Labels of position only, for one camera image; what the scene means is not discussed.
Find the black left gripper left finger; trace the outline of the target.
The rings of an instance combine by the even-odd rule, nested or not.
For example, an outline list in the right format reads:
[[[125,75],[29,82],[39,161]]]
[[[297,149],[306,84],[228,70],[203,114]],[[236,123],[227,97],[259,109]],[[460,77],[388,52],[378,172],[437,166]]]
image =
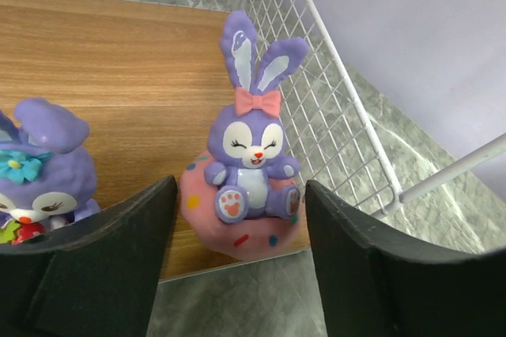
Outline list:
[[[2,335],[145,335],[177,193],[168,176],[72,225],[3,245]]]

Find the purple bunny toy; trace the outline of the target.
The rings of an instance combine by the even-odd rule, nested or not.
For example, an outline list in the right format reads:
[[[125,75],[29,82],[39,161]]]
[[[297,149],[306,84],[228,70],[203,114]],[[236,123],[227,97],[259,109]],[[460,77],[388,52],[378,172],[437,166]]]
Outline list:
[[[41,97],[1,116],[1,242],[19,244],[100,212],[89,125]]]

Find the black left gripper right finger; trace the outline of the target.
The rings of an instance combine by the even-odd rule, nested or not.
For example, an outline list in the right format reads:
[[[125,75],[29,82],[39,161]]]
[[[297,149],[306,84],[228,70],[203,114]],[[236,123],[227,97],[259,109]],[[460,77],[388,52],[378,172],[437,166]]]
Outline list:
[[[305,207],[328,335],[504,335],[504,250],[470,254],[417,239],[314,180]]]

